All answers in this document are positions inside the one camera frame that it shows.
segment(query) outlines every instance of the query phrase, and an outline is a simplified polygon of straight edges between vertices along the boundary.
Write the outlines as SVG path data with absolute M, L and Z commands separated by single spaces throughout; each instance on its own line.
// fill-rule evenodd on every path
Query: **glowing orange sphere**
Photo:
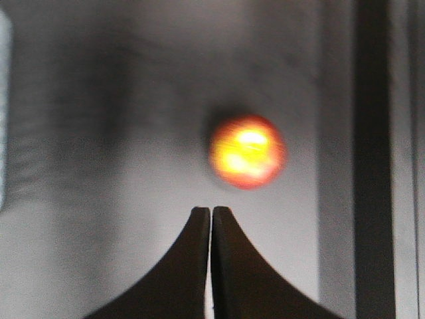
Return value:
M 240 189 L 270 183 L 288 154 L 276 127 L 258 115 L 233 118 L 212 135 L 209 160 L 216 174 Z

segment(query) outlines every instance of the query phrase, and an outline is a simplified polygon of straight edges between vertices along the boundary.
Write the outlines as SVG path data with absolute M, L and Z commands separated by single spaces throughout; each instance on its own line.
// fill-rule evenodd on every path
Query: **black vertical strip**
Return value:
M 354 199 L 357 318 L 395 319 L 389 1 L 357 0 L 356 5 Z

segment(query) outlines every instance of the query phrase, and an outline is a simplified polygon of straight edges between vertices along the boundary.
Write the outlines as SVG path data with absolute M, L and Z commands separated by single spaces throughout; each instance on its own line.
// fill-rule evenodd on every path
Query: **blurry background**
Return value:
M 71 319 L 101 307 L 161 258 L 197 205 L 231 207 L 282 276 L 355 317 L 352 1 L 1 4 L 13 50 L 0 317 Z M 392 17 L 400 318 L 416 318 L 416 253 L 424 260 L 410 5 L 394 1 Z M 255 191 L 225 185 L 207 163 L 211 120 L 235 111 L 270 119 L 288 145 L 286 170 Z M 210 296 L 207 305 L 212 318 Z

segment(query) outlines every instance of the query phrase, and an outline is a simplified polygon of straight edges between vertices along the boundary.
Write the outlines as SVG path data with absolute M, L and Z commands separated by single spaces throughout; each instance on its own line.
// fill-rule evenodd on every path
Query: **gray wall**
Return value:
M 282 276 L 355 317 L 350 1 L 2 6 L 14 39 L 0 317 L 103 305 L 196 205 L 230 206 Z M 239 191 L 210 171 L 205 134 L 228 110 L 282 131 L 290 161 L 273 184 Z

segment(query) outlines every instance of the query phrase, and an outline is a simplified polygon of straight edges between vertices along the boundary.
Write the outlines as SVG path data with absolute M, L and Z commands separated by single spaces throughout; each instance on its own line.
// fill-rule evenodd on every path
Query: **black curved tip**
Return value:
M 304 296 L 263 259 L 229 208 L 215 207 L 212 221 L 216 319 L 338 319 Z
M 210 212 L 196 207 L 164 257 L 133 287 L 86 319 L 203 319 Z

